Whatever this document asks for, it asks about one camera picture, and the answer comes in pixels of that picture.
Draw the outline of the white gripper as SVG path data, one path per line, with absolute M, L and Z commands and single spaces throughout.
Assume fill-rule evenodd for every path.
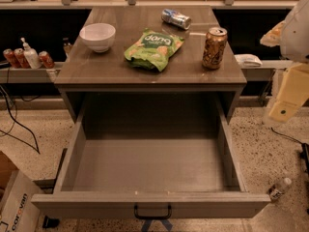
M 265 33 L 260 44 L 280 45 L 281 54 L 295 62 L 283 72 L 282 82 L 268 117 L 289 121 L 309 100 L 309 0 L 299 0 L 284 21 Z

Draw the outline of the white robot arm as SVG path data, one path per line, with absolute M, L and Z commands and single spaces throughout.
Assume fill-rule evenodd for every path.
M 283 72 L 275 98 L 267 105 L 264 123 L 289 121 L 309 100 L 309 0 L 299 0 L 285 19 L 262 36 L 260 44 L 280 46 L 293 63 Z

